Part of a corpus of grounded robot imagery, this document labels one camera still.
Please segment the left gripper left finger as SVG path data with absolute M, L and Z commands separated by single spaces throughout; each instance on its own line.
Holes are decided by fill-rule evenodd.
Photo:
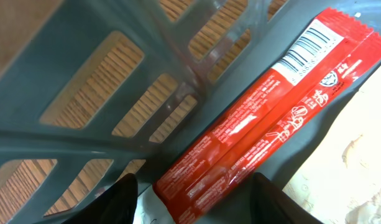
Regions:
M 126 174 L 63 224 L 132 224 L 137 197 L 137 179 L 134 174 Z

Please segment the beige Pantree snack pouch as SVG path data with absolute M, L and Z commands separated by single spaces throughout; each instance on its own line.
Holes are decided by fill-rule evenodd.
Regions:
M 322 223 L 381 223 L 381 65 L 283 191 Z

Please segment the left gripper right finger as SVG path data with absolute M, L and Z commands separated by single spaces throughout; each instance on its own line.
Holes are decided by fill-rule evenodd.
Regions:
M 255 224 L 322 224 L 259 172 L 252 176 L 250 214 Z

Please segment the red stick sachet pack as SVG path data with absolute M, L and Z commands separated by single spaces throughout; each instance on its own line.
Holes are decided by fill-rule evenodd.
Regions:
M 335 9 L 318 14 L 154 184 L 162 223 L 197 221 L 379 60 L 378 32 Z

